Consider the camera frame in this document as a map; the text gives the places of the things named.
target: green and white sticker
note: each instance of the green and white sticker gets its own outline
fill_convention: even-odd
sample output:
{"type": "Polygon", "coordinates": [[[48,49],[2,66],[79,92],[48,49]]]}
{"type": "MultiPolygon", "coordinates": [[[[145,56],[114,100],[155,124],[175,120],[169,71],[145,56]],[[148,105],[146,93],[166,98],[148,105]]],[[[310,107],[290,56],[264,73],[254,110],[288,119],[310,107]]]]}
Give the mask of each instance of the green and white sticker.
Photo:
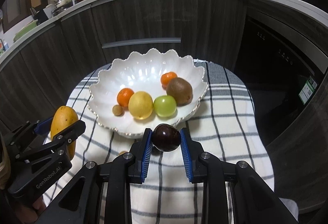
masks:
{"type": "Polygon", "coordinates": [[[304,87],[298,94],[298,96],[301,98],[303,104],[305,104],[309,100],[309,98],[311,97],[313,92],[314,92],[314,88],[311,85],[311,83],[309,83],[309,81],[307,80],[306,83],[304,84],[304,87]]]}

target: yellow fruit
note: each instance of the yellow fruit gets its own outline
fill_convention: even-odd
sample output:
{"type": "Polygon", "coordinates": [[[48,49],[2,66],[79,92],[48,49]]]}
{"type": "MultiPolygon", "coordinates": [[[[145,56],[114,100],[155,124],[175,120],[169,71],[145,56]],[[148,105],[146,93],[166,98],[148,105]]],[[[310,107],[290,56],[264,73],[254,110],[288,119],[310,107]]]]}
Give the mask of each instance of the yellow fruit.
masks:
{"type": "Polygon", "coordinates": [[[153,111],[153,100],[146,92],[136,92],[129,101],[129,112],[136,119],[146,119],[153,111]]]}
{"type": "MultiPolygon", "coordinates": [[[[77,116],[77,113],[73,108],[65,105],[58,108],[51,123],[51,128],[50,128],[51,140],[56,134],[60,133],[62,130],[66,129],[67,127],[69,127],[70,125],[72,125],[74,122],[78,120],[79,118],[77,116]]],[[[71,160],[75,155],[75,145],[76,145],[76,141],[73,141],[67,147],[68,156],[70,157],[71,160]]]]}

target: table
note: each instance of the table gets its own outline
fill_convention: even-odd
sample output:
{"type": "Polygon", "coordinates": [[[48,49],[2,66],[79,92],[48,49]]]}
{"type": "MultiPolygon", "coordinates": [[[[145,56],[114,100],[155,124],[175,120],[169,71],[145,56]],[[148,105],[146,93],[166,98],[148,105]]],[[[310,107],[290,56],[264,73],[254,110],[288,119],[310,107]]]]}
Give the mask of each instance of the table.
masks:
{"type": "MultiPolygon", "coordinates": [[[[196,66],[205,68],[204,80],[208,81],[209,89],[195,115],[177,128],[189,128],[191,138],[199,141],[204,151],[223,161],[237,163],[245,160],[273,189],[273,169],[256,129],[254,105],[249,91],[229,70],[211,62],[194,61],[196,66]]],[[[85,163],[111,162],[121,151],[129,151],[134,142],[100,127],[96,116],[87,108],[91,99],[89,86],[98,81],[97,75],[101,69],[109,68],[110,64],[85,77],[68,99],[67,105],[74,108],[86,123],[86,131],[76,142],[72,168],[45,193],[46,204],[85,163]]],[[[103,201],[106,189],[107,186],[104,188],[103,201]]],[[[180,148],[152,155],[145,183],[131,184],[133,223],[200,223],[202,191],[202,184],[188,182],[180,148]]],[[[230,192],[227,194],[229,218],[233,222],[230,192]]],[[[102,222],[104,203],[101,210],[102,222]]]]}

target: white scalloped bowl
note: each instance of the white scalloped bowl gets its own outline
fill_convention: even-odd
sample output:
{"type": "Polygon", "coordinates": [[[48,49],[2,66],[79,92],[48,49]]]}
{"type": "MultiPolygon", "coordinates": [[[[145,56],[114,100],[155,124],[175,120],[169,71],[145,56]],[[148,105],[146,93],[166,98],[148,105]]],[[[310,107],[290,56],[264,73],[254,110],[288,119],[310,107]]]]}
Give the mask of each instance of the white scalloped bowl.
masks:
{"type": "Polygon", "coordinates": [[[164,54],[154,48],[143,55],[132,52],[125,60],[115,59],[109,70],[99,72],[98,82],[89,88],[92,100],[88,108],[97,116],[99,125],[124,137],[141,138],[146,128],[154,130],[161,123],[176,126],[195,114],[208,88],[207,82],[203,80],[204,72],[203,67],[194,66],[191,56],[179,57],[174,50],[164,54]],[[193,97],[189,104],[178,106],[177,112],[170,118],[160,118],[153,111],[149,118],[136,120],[128,110],[123,116],[114,116],[112,108],[117,104],[117,94],[123,88],[131,88],[134,92],[145,91],[153,101],[158,96],[166,95],[160,78],[169,71],[176,72],[178,77],[191,84],[193,97]]]}

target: green grape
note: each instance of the green grape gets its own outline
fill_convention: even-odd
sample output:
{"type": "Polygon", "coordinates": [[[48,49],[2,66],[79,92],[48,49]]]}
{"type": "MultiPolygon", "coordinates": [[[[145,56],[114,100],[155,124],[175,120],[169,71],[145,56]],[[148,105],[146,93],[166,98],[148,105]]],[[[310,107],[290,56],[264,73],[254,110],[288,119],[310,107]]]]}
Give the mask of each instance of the green grape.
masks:
{"type": "Polygon", "coordinates": [[[159,117],[170,117],[175,113],[177,103],[171,95],[162,95],[155,99],[154,109],[159,117]]]}

